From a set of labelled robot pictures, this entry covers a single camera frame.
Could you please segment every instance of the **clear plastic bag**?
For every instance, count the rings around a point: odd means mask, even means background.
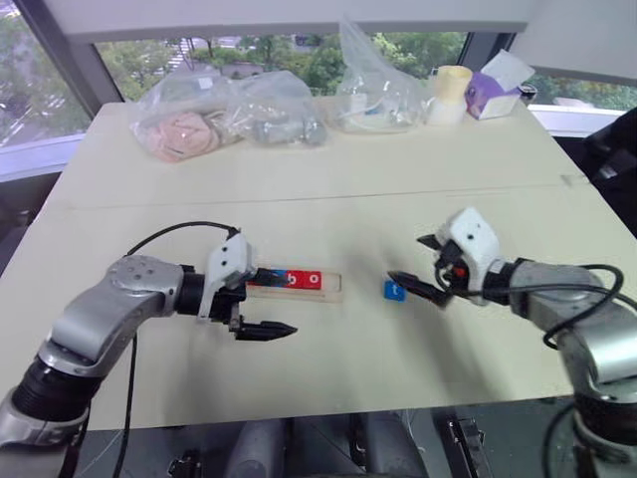
[[[325,126],[308,86],[287,71],[264,73],[233,83],[227,129],[257,144],[325,141]]]
[[[212,71],[173,73],[135,104],[130,128],[165,161],[205,154],[239,139],[225,120],[233,92],[232,82]]]
[[[347,69],[327,111],[329,122],[345,132],[404,132],[423,119],[425,91],[420,82],[392,67],[360,28],[339,25]]]

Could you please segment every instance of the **floor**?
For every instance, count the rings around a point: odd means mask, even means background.
[[[459,416],[473,417],[485,432],[485,450],[495,478],[541,476],[540,451],[545,429],[568,400],[526,400],[459,407]],[[411,432],[432,478],[452,478],[442,442],[433,422],[437,409],[408,410]],[[552,470],[556,478],[574,477],[570,452],[572,433],[565,420],[552,440]],[[288,451],[286,476],[329,473],[364,474],[349,459],[347,415],[295,419],[294,440]],[[221,477],[241,423],[133,430],[124,462],[125,477],[166,476],[173,458],[198,448],[204,458],[204,477]],[[102,478],[112,474],[121,434],[117,430],[89,432],[76,477]]]

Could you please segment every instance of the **white tabletop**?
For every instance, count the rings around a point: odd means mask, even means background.
[[[66,208],[211,204],[558,185],[579,169],[519,104],[502,119],[404,134],[331,130],[323,147],[246,141],[178,164],[148,155],[106,105],[49,198]]]
[[[637,243],[587,185],[481,193],[436,192],[264,203],[49,210],[29,229],[0,279],[5,328],[2,386],[19,379],[52,321],[96,283],[131,244],[175,222],[243,227],[260,262],[330,268],[343,276],[340,304],[252,299],[247,319],[299,331],[265,344],[237,343],[220,325],[192,318],[140,329],[132,423],[161,426],[246,418],[475,403],[569,393],[558,354],[506,308],[456,300],[382,298],[385,271],[432,279],[432,255],[415,237],[472,204],[499,234],[506,257],[606,262],[637,292]],[[175,232],[144,252],[202,267],[222,240],[207,229]],[[91,427],[121,426],[128,355],[98,394]]]
[[[338,304],[250,299],[248,320],[299,328],[238,343],[220,325],[153,319],[140,329],[136,427],[514,400],[570,387],[540,331],[505,308],[382,298],[385,272],[432,279],[414,239],[477,206],[503,254],[553,263],[605,262],[637,292],[637,243],[526,110],[402,135],[332,133],[313,149],[238,144],[165,164],[110,105],[0,278],[0,393],[21,378],[64,306],[132,244],[176,222],[241,226],[263,264],[334,269]],[[144,253],[202,268],[222,235],[176,231]],[[121,426],[128,352],[95,399],[91,428]]]

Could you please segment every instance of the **purple box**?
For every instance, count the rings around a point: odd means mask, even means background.
[[[467,112],[476,120],[508,115],[519,97],[518,88],[505,92],[496,80],[480,72],[474,73],[465,93]]]

